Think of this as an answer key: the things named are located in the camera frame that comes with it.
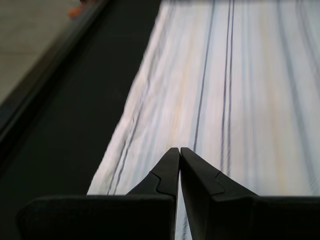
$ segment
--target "blue stripe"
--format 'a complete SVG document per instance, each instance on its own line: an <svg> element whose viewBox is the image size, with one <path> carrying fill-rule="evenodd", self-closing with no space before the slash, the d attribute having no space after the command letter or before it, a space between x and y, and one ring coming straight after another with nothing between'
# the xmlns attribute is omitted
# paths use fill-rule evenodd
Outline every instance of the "blue stripe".
<svg viewBox="0 0 320 240"><path fill-rule="evenodd" d="M218 4L215 4L214 6L214 11L218 11L217 8L219 7ZM215 28L217 22L217 14L213 14L213 20L212 20L212 29ZM209 46L209 54L208 54L208 60L207 60L207 65L209 66L209 71L210 66L212 65L213 61L213 56L214 56L214 44L215 43L215 38L214 38L214 31L211 32L211 37L210 37L210 46ZM211 85L214 87L214 78L210 79L210 74L206 74L205 80L204 80L204 85L205 87L203 88L203 98L202 98L202 104L201 104L201 109L204 109L204 111L201 111L200 118L199 118L199 127L198 127L198 136L197 136L197 147L194 152L196 152L199 156L202 155L202 149L203 149L203 142L204 142L204 131L205 131L205 124L203 121L206 120L206 109L207 109L207 103L208 103L208 97L209 97L209 89L211 88ZM190 146L193 146L194 142L192 138L190 138L191 143L189 144Z"/></svg>
<svg viewBox="0 0 320 240"><path fill-rule="evenodd" d="M165 69L163 70L163 73L165 73L165 77L166 77L166 81L164 81L165 79L163 79L164 77L164 74L161 75L160 79L163 79L163 82L161 84L161 91L164 93L164 97L159 97L161 94L158 94L158 98L157 98L157 101L155 103L155 106L153 108L153 110L157 110L156 113L152 113L151 114L151 122L154 121L155 117L155 124L154 124L154 127L153 128L146 128L146 129L149 129L149 131L147 132L147 135L144 137L143 139L143 142L142 142L142 147L140 149L140 153L139 153L139 161L141 163L143 163L143 166L140 166L141 168L143 168L141 174L135 174L134 175L134 178L133 180L131 181L131 186L130 188L133 188L134 186L136 186L141 178L141 176L145 177L148 172L150 171L149 169L149 165L150 165L150 162L152 162L152 153L153 153L153 150L155 148L155 141L157 139L157 135L158 135L158 130L159 130L159 124L160 124L160 120L162 119L161 116L163 115L163 111L165 109L165 106L164 104L162 104L161 107L159 107L159 104L160 103L164 103L165 101L163 101L163 99L166 99L167 98L167 95L168 95L168 87L170 86L169 84L169 81L171 79L171 76L173 74L173 71L174 71L174 64L176 61L177 61L177 57L179 56L178 54L178 49L179 49L179 44L180 44L180 39L182 37L181 34L179 34L181 31L179 32L175 32L175 36L177 36L179 39L176 39L175 40L175 44L174 46L172 47L173 48L173 52L172 52L172 58L170 59L170 61L165 65ZM150 140L150 143L149 143L149 146L148 148L144 148L144 146L146 146L147 144L147 139L149 138L149 136L152 136L151 137L151 140Z"/></svg>
<svg viewBox="0 0 320 240"><path fill-rule="evenodd" d="M116 171L117 171L117 169L118 169L118 167L119 167L120 159L121 159L121 157L122 157L122 155L123 155L123 153L124 153L124 149L125 149L125 146L126 146L126 142L127 142L127 140L125 140L124 143L123 143L123 145L122 145L122 148L121 148L121 151L120 151L120 156L119 156L118 161L116 162L116 166L115 166L115 168L114 168L114 171L113 171L113 174L112 174L112 177L111 177L111 181L110 181L110 185L109 185L109 188L108 188L108 192L106 193L107 195L110 194L112 185L113 185L113 183L114 183Z"/></svg>
<svg viewBox="0 0 320 240"><path fill-rule="evenodd" d="M246 121L246 111L247 111L247 100L246 100L246 40L245 40L245 6L242 5L242 16L241 16L241 65L242 65L242 120L243 120L243 182L244 186L249 186L248 181L248 135L247 135L247 121Z"/></svg>
<svg viewBox="0 0 320 240"><path fill-rule="evenodd" d="M229 0L228 26L227 26L227 31L226 31L226 48L225 48L223 111L222 111L222 120L221 120L221 155L220 155L220 171L221 172L224 171L224 154L225 154L225 115L226 115L226 92L227 92L227 67L228 67L230 6L231 6L231 0Z"/></svg>
<svg viewBox="0 0 320 240"><path fill-rule="evenodd" d="M295 13L298 19L299 31L301 33L301 38L303 42L303 46L307 52L308 61L313 72L313 78L316 86L316 91L318 94L318 98L320 99L320 64L316 57L316 54L319 55L318 49L315 44L315 40L313 39L312 32L310 29L308 17L306 15L306 9L304 2L301 0L297 0L295 3Z"/></svg>
<svg viewBox="0 0 320 240"><path fill-rule="evenodd" d="M232 4L232 24L231 24L231 43L230 43L230 72L229 72L229 113L228 113L228 152L227 152L227 167L226 175L231 176L231 109L232 109L232 55L234 42L234 15L235 15L235 0Z"/></svg>
<svg viewBox="0 0 320 240"><path fill-rule="evenodd" d="M162 40L162 39L166 39L166 36L167 36L167 32L168 32L168 28L171 27L171 17L173 15L173 9L171 8L170 9L170 12L167 14L166 16L166 19L165 19L165 23L164 23L164 26L162 28L162 31L160 33L160 40L159 41L159 45L157 46L157 48L154 50L154 53L153 53L153 56L152 56L152 59L151 59L151 63L150 63L150 69L149 69L149 72L148 72L148 75L147 75L147 83L146 83L146 92L149 91L150 89L150 81L151 81L151 76L154 74L154 71L157 69L157 66L158 66L158 60L160 59L159 56L161 56L162 52L163 52L163 49L164 49L164 45L165 45L165 40ZM137 115L137 118L136 118L136 121L134 123L134 127L133 127L133 131L132 131L132 135L129 139L129 143L127 145L127 141L128 139L125 141L124 143L124 146L127 145L127 149L125 150L125 155L124 155L124 158L123 158L123 161L122 161L122 165L121 165L121 169L119 171L119 174L118 174L118 178L117 178L117 182L116 182L116 185L115 185L115 188L114 188L114 192L113 194L116 194L117 192L117 187L119 185L119 182L120 182L120 179L121 179L121 174L123 172L123 169L125 167L125 163L126 163L126 158L127 158L127 155L128 155L128 151L130 149L130 146L132 144L132 141L134 139L134 136L135 136L135 133L136 133L136 130L137 130L137 126L138 126L138 123L139 123L139 120L140 120L140 115L141 115L141 111L142 111L142 108L144 106L144 99L142 100L142 104L140 106L140 109L139 109L139 112L138 112L138 115ZM120 154L120 157L118 159L118 162L120 162L122 158L122 154ZM117 167L114 169L114 172L113 172L113 175L112 175L112 178L114 179L115 175L116 175L116 172L118 170L118 166L119 166L119 163L117 163L116 165Z"/></svg>
<svg viewBox="0 0 320 240"><path fill-rule="evenodd" d="M205 79L206 79L206 69L207 69L207 61L208 61L208 52L209 52L209 46L210 46L210 39L211 39L211 30L212 30L212 24L213 24L213 16L215 11L215 1L212 4L211 9L211 17L210 17L210 26L209 26L209 33L206 43L206 52L205 52L205 59L204 59L204 68L203 68L203 75L202 75L202 84L201 84L201 94L200 94L200 101L199 101L199 108L198 108L198 115L196 120L196 127L195 127L195 134L194 134L194 142L193 142L193 151L196 152L197 150L197 141L198 141L198 131L199 131L199 123L200 123L200 114L201 114L201 108L202 108L202 101L203 101L203 95L204 95L204 86L205 86Z"/></svg>

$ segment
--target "gray floor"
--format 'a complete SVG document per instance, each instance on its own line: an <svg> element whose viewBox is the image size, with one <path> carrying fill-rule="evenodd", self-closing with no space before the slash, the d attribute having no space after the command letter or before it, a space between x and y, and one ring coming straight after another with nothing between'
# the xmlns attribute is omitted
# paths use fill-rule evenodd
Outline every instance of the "gray floor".
<svg viewBox="0 0 320 240"><path fill-rule="evenodd" d="M77 0L0 0L0 104L70 23Z"/></svg>

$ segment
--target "dark surface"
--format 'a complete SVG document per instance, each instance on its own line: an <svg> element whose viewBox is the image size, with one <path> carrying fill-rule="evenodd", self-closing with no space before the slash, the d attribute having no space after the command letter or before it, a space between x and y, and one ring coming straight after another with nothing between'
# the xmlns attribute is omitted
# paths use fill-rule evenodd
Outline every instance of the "dark surface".
<svg viewBox="0 0 320 240"><path fill-rule="evenodd" d="M64 64L79 40L88 32L108 0L88 4L79 18L69 24L27 75L0 105L0 170L39 106L57 82L52 75Z"/></svg>
<svg viewBox="0 0 320 240"><path fill-rule="evenodd" d="M122 115L160 0L113 0L64 64L0 175L0 239L45 195L86 194Z"/></svg>
<svg viewBox="0 0 320 240"><path fill-rule="evenodd" d="M179 149L169 149L126 196L37 199L19 212L20 232L26 240L174 240L179 160Z"/></svg>
<svg viewBox="0 0 320 240"><path fill-rule="evenodd" d="M320 239L320 197L258 196L185 147L180 168L193 240Z"/></svg>

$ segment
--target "cloth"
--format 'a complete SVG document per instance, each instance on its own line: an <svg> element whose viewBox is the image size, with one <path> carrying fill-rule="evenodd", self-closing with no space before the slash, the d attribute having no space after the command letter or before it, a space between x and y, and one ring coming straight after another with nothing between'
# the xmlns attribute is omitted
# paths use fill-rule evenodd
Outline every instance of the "cloth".
<svg viewBox="0 0 320 240"><path fill-rule="evenodd" d="M188 147L258 195L319 196L319 12L318 1L162 2L88 194L126 194ZM191 239L181 188L176 239Z"/></svg>

